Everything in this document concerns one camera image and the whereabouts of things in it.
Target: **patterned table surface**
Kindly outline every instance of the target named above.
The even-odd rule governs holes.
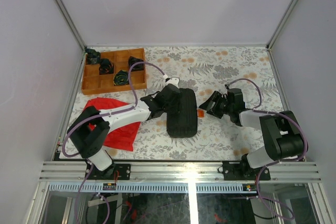
[[[97,51],[128,48],[97,47]],[[262,109],[281,111],[282,104],[273,72],[264,47],[147,47],[148,62],[158,65],[167,75],[180,77],[181,88],[195,91],[197,105],[207,100],[213,91],[226,92],[224,84],[237,78],[250,78],[262,91]],[[137,90],[138,97],[154,93],[164,87],[161,74],[146,67],[146,90]],[[247,81],[231,86],[241,88],[248,108],[259,102],[256,89]],[[78,92],[69,125],[79,116],[87,101],[96,97],[114,98],[134,102],[131,91],[83,95]],[[222,119],[205,114],[198,119],[198,133],[191,138],[170,138],[166,132],[166,115],[143,122],[133,144],[134,151],[109,147],[105,150],[117,159],[161,160],[233,160],[242,154],[263,146],[261,131],[235,126],[228,116]],[[66,144],[69,154],[76,153],[71,140]]]

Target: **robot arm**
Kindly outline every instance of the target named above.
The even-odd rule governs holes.
[[[87,107],[71,125],[68,132],[78,123],[92,116],[99,114],[107,114],[107,116],[89,120],[78,127],[70,138],[81,157],[89,159],[98,170],[113,170],[112,159],[102,149],[107,134],[134,122],[158,118],[164,112],[177,113],[180,96],[178,78],[166,78],[166,86],[162,91],[154,97],[153,95],[142,97],[136,104],[101,111],[93,106]],[[90,129],[89,124],[95,126],[93,130]]]
[[[199,107],[218,118],[227,114],[238,126],[252,127],[262,131],[265,146],[242,157],[242,162],[248,163],[249,168],[260,168],[274,161],[303,153],[304,143],[298,129],[280,116],[257,113],[247,109],[241,89],[228,89],[227,94],[224,95],[215,91]],[[281,114],[297,122],[293,112],[283,111]]]

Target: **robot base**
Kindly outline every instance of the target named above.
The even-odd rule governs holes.
[[[91,165],[87,164],[87,170],[91,168]],[[118,174],[117,180],[130,180],[131,165],[130,164],[115,164],[113,163],[104,171],[98,170],[95,166],[91,172],[88,180],[109,180],[114,181]]]
[[[241,158],[241,161],[222,161],[224,180],[256,180],[261,168],[249,167],[246,155]],[[263,171],[260,180],[271,180],[268,168]]]

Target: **white wall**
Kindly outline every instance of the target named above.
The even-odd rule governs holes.
[[[0,223],[21,223],[80,60],[53,0],[0,0]]]
[[[273,48],[289,105],[308,136],[308,157],[319,166],[334,211],[335,17],[336,0],[300,0]]]
[[[63,0],[88,45],[266,44],[291,0]]]

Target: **wooden tray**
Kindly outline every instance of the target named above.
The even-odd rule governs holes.
[[[128,72],[128,58],[130,56],[145,60],[145,50],[143,48],[138,48],[102,52],[100,58],[107,58],[113,63],[113,74],[99,75],[99,64],[89,65],[85,62],[82,80],[82,93],[90,95],[131,90],[130,85],[115,86],[113,82],[114,75],[120,70]],[[144,66],[144,70],[142,71],[133,71],[131,73],[131,80],[135,89],[146,89],[146,67]]]

